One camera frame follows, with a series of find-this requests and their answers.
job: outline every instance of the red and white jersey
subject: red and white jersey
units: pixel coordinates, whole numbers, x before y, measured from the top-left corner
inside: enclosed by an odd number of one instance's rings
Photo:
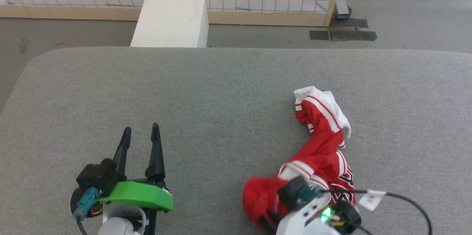
[[[268,211],[288,214],[277,195],[278,188],[289,180],[303,176],[309,185],[325,190],[353,190],[353,173],[340,149],[346,147],[342,130],[351,135],[351,125],[337,105],[331,92],[304,87],[295,94],[295,116],[306,124],[312,137],[300,152],[281,166],[273,178],[251,178],[243,191],[243,207],[248,218],[257,223],[261,217],[270,219]],[[354,194],[333,193],[328,204],[339,200],[355,204]]]

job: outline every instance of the floor stain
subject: floor stain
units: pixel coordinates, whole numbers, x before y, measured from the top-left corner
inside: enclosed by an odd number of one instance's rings
[[[20,43],[20,52],[23,53],[23,54],[27,54],[28,53],[28,44],[30,43],[29,40],[27,40],[27,37],[24,37],[21,39],[21,43]]]

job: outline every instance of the wooden frame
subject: wooden frame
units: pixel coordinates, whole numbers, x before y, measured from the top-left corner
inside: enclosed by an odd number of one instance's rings
[[[327,14],[316,13],[238,13],[208,12],[210,24],[234,25],[295,25],[309,27],[328,27],[336,0],[330,0]],[[137,21],[140,9],[126,8],[64,8],[64,7],[27,7],[1,5],[2,18],[52,18],[77,20],[125,20]]]

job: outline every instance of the white pedestal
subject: white pedestal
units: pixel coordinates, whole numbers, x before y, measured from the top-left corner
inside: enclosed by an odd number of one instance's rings
[[[206,47],[205,0],[145,0],[131,47]]]

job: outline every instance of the white cable label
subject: white cable label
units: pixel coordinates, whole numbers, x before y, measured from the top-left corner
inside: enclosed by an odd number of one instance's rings
[[[379,205],[385,194],[386,191],[368,190],[359,200],[359,205],[365,207],[369,211],[373,211]]]

